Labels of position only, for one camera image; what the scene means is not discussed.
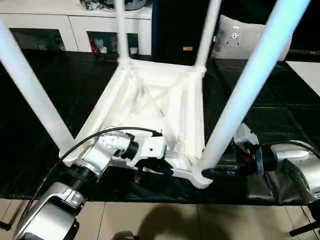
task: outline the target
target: white cabinet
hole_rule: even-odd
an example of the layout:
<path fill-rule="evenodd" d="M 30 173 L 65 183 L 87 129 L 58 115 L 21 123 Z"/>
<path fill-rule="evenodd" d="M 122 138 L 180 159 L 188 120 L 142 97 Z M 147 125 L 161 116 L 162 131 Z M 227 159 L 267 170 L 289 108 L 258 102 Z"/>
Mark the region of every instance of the white cabinet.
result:
<path fill-rule="evenodd" d="M 58 30 L 66 51 L 78 51 L 68 16 L 46 14 L 0 14 L 8 28 Z"/>
<path fill-rule="evenodd" d="M 76 44 L 80 52 L 91 52 L 89 32 L 116 33 L 117 21 L 114 17 L 69 16 Z M 151 20 L 125 19 L 128 34 L 137 34 L 141 55 L 151 55 Z"/>
<path fill-rule="evenodd" d="M 139 54 L 151 55 L 152 5 L 124 17 Z M 9 28 L 58 30 L 66 51 L 91 52 L 89 32 L 112 33 L 113 39 L 117 32 L 114 10 L 86 10 L 79 0 L 0 0 L 0 18 Z"/>

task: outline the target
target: table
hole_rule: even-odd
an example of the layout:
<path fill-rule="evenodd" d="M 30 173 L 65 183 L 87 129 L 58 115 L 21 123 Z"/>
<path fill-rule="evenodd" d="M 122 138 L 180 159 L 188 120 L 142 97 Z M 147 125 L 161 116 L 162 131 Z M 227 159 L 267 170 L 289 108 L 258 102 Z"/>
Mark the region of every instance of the table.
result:
<path fill-rule="evenodd" d="M 31 67 L 73 136 L 81 129 L 117 63 L 92 53 L 25 51 Z M 203 79 L 204 133 L 208 140 L 245 65 L 213 60 Z M 58 160 L 58 149 L 4 69 L 0 69 L 2 166 L 0 198 L 29 199 L 42 175 Z M 320 98 L 287 63 L 279 62 L 245 118 L 262 143 L 302 140 L 320 148 Z M 185 180 L 110 167 L 90 201 L 189 204 L 303 205 L 293 181 L 281 172 L 217 181 L 199 190 Z M 55 171 L 47 186 L 56 181 Z"/>

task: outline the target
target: white metal leg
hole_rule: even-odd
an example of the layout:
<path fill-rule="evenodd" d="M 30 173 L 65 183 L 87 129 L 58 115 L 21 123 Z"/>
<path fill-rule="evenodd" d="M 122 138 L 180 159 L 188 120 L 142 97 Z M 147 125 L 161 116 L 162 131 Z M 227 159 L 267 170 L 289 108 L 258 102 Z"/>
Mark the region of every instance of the white metal leg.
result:
<path fill-rule="evenodd" d="M 201 36 L 199 50 L 195 60 L 195 66 L 205 67 L 209 49 L 214 36 L 221 0 L 211 0 L 205 18 L 204 29 Z"/>
<path fill-rule="evenodd" d="M 128 36 L 125 28 L 125 1 L 115 0 L 117 36 L 119 45 L 119 61 L 127 61 L 129 59 Z"/>
<path fill-rule="evenodd" d="M 71 133 L 1 19 L 0 60 L 60 151 L 69 150 L 75 144 Z"/>
<path fill-rule="evenodd" d="M 213 168 L 265 84 L 310 0 L 278 0 L 193 172 Z"/>

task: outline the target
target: white plastic frame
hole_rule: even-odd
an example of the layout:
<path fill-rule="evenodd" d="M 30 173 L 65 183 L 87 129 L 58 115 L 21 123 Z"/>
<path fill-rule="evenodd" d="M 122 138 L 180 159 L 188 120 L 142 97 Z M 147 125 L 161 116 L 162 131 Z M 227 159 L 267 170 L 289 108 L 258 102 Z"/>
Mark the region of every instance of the white plastic frame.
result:
<path fill-rule="evenodd" d="M 116 0 L 119 65 L 74 140 L 40 85 L 10 31 L 0 21 L 0 60 L 60 152 L 112 125 L 162 131 L 173 175 L 197 188 L 212 181 L 202 170 L 214 168 L 274 68 L 310 0 L 278 0 L 264 33 L 248 60 L 204 148 L 202 78 L 206 71 L 221 0 L 211 0 L 195 66 L 132 60 L 128 53 L 124 1 Z M 76 155 L 65 160 L 70 165 Z"/>

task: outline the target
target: items on shelf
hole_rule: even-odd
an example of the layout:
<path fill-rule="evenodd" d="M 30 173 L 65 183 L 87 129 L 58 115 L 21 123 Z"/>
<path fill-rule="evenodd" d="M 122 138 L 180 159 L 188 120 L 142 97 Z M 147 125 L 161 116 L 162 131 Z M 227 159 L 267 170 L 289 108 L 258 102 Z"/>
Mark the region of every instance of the items on shelf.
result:
<path fill-rule="evenodd" d="M 146 5 L 147 0 L 125 0 L 125 10 L 138 10 Z M 99 9 L 115 9 L 114 0 L 80 0 L 82 6 L 87 10 L 99 10 Z"/>

